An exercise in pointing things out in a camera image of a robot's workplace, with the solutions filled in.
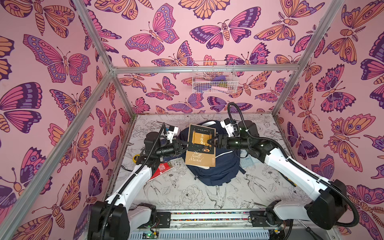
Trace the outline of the brown gold hardcover book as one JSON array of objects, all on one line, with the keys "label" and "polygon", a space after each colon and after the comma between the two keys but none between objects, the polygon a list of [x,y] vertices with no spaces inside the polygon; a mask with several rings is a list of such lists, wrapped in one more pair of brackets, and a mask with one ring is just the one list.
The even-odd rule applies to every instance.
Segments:
[{"label": "brown gold hardcover book", "polygon": [[203,169],[216,166],[216,148],[207,147],[207,141],[216,136],[216,129],[201,125],[189,126],[188,140],[195,144],[192,151],[186,151],[185,163]]}]

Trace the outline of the red thin booklet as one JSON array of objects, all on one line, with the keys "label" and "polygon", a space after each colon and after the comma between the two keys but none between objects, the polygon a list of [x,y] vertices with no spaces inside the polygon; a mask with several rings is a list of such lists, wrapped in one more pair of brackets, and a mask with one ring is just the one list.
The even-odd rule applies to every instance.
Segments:
[{"label": "red thin booklet", "polygon": [[171,163],[161,163],[158,167],[158,169],[155,171],[155,173],[153,174],[153,176],[149,179],[149,182],[158,178],[160,175],[170,171],[171,169],[173,169],[173,165]]}]

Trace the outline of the navy blue student backpack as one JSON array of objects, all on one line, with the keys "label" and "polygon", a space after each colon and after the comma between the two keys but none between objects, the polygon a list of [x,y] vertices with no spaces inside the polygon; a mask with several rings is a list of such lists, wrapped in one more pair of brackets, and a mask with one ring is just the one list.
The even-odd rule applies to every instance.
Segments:
[{"label": "navy blue student backpack", "polygon": [[[205,121],[198,125],[216,129],[216,136],[224,134],[225,130],[220,126],[219,121]],[[189,128],[181,131],[178,139],[188,140]],[[216,149],[216,166],[209,169],[203,169],[195,166],[187,165],[188,169],[193,173],[195,179],[200,180],[206,186],[222,186],[229,183],[235,178],[238,172],[245,174],[246,171],[240,166],[240,151],[230,149]]]}]

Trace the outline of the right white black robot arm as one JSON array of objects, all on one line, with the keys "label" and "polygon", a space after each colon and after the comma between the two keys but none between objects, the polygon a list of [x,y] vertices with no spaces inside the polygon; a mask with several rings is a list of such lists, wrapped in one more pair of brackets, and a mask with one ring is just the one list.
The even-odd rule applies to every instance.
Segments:
[{"label": "right white black robot arm", "polygon": [[242,125],[238,136],[217,135],[209,139],[208,144],[218,149],[246,150],[252,157],[280,172],[310,198],[307,202],[273,201],[263,216],[268,225],[301,220],[330,230],[333,226],[351,228],[359,223],[360,215],[347,197],[344,183],[339,180],[332,182],[308,170],[288,156],[275,140],[253,136],[246,125]]}]

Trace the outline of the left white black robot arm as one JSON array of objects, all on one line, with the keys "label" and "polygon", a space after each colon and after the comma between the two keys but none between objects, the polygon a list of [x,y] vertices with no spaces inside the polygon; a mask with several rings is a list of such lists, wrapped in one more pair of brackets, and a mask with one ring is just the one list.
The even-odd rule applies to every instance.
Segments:
[{"label": "left white black robot arm", "polygon": [[188,142],[168,140],[161,144],[161,133],[150,132],[145,147],[128,179],[105,201],[91,208],[89,240],[127,240],[139,227],[154,228],[158,224],[157,208],[141,203],[134,210],[131,205],[144,185],[153,177],[164,157],[178,157],[187,151]]}]

